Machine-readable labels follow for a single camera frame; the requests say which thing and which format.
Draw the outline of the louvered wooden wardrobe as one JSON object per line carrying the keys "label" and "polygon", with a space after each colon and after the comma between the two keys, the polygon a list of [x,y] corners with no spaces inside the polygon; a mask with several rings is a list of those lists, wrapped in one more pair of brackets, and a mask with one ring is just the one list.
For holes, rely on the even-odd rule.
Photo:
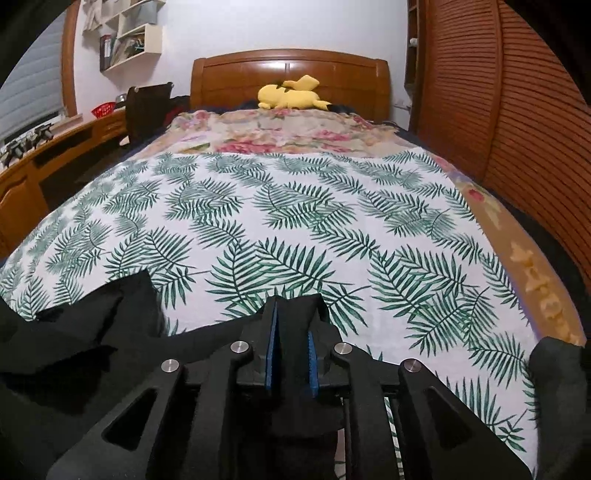
{"label": "louvered wooden wardrobe", "polygon": [[504,1],[419,1],[411,127],[435,153],[533,217],[590,273],[590,109],[546,42]]}

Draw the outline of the red basket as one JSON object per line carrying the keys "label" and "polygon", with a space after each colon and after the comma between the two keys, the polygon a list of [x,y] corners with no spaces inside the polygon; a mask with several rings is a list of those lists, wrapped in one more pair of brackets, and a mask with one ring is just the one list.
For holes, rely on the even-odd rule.
{"label": "red basket", "polygon": [[110,114],[112,114],[115,110],[116,103],[115,102],[104,102],[91,110],[91,114],[96,118],[104,118]]}

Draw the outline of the dark wooden chair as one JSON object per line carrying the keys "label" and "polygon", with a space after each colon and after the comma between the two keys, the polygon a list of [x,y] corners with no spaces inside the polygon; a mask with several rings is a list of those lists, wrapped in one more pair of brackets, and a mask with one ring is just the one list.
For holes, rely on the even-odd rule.
{"label": "dark wooden chair", "polygon": [[129,88],[125,101],[125,121],[131,145],[143,142],[162,127],[173,86],[172,82],[167,82]]}

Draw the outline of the white wall shelf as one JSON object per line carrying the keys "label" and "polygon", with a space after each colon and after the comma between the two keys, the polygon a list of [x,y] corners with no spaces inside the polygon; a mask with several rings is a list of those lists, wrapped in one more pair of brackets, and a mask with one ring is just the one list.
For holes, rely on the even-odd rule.
{"label": "white wall shelf", "polygon": [[162,54],[162,0],[84,1],[83,34],[98,42],[103,74],[143,57]]}

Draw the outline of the wooden headboard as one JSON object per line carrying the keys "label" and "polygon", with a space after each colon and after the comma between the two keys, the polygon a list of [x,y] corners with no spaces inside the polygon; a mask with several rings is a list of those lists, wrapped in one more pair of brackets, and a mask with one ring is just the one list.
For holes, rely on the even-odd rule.
{"label": "wooden headboard", "polygon": [[235,108],[256,99],[267,84],[304,75],[320,81],[317,92],[322,100],[350,107],[377,123],[391,117],[387,61],[313,49],[263,49],[198,58],[192,65],[190,108]]}

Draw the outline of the dark grey folded garment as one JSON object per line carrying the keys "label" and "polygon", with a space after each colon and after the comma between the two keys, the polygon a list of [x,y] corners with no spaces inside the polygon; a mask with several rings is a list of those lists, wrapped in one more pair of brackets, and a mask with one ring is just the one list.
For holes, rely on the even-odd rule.
{"label": "dark grey folded garment", "polygon": [[590,350],[545,337],[530,355],[538,400],[539,479],[590,476]]}

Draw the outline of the yellow plush toy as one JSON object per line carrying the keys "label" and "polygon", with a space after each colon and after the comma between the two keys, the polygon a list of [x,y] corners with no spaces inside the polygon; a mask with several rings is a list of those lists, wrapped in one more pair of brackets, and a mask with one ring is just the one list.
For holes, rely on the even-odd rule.
{"label": "yellow plush toy", "polygon": [[259,108],[271,109],[321,109],[328,111],[329,103],[320,99],[315,88],[318,87],[320,81],[304,75],[297,81],[286,80],[281,84],[268,84],[259,89],[257,93],[257,100],[259,100]]}

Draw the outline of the grey window blind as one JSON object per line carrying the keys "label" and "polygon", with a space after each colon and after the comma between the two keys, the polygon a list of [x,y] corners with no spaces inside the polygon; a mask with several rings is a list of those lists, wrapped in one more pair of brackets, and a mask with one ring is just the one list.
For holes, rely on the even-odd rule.
{"label": "grey window blind", "polygon": [[32,43],[1,87],[1,141],[63,110],[61,48],[66,12]]}

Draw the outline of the long wooden desk cabinet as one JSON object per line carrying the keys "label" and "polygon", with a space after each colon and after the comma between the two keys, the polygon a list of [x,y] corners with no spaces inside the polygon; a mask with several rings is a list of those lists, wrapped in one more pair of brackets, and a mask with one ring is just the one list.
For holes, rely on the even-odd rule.
{"label": "long wooden desk cabinet", "polygon": [[77,125],[1,172],[1,256],[10,255],[49,213],[41,182],[95,148],[126,134],[125,111]]}

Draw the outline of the floral quilt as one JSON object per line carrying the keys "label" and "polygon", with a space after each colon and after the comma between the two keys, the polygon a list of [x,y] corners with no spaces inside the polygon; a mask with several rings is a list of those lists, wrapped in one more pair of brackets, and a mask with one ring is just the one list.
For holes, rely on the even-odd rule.
{"label": "floral quilt", "polygon": [[[386,157],[419,146],[417,137],[356,114],[322,110],[204,110],[177,115],[147,138],[137,156],[161,152],[318,153]],[[537,332],[585,345],[590,296],[562,246],[535,220],[510,206],[442,157],[436,163],[459,189],[508,271]]]}

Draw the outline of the black double-breasted coat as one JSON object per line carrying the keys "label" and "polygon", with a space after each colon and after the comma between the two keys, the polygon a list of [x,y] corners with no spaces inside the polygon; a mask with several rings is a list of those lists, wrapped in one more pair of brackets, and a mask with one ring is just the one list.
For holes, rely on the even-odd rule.
{"label": "black double-breasted coat", "polygon": [[162,361],[192,363],[238,340],[276,305],[290,391],[308,381],[304,329],[329,319],[321,295],[270,297],[250,316],[181,334],[166,333],[160,299],[141,271],[109,282],[73,304],[27,321],[1,305],[1,476],[41,479],[49,468]]}

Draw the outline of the green fern print bedsheet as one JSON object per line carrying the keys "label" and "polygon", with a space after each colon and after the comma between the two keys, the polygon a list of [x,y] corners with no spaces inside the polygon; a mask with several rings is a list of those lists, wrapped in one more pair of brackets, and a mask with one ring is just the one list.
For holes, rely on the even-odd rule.
{"label": "green fern print bedsheet", "polygon": [[424,150],[161,153],[126,160],[40,222],[1,270],[26,319],[147,271],[170,333],[321,294],[342,336],[415,357],[530,469],[535,336],[460,190]]}

